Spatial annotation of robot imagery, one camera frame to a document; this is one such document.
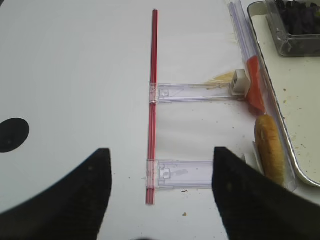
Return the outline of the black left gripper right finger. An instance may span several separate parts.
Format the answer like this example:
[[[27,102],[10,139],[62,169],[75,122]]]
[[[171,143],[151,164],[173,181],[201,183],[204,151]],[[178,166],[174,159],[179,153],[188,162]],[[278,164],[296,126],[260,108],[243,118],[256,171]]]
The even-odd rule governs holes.
[[[226,147],[213,152],[212,192],[230,240],[318,240],[320,207],[266,178]]]

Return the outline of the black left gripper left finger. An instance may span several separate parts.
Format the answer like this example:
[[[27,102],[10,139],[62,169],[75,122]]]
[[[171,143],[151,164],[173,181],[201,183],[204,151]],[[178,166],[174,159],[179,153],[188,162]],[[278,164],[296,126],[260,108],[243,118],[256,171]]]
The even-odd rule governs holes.
[[[0,238],[96,240],[111,190],[111,153],[100,148],[44,192],[1,213]]]

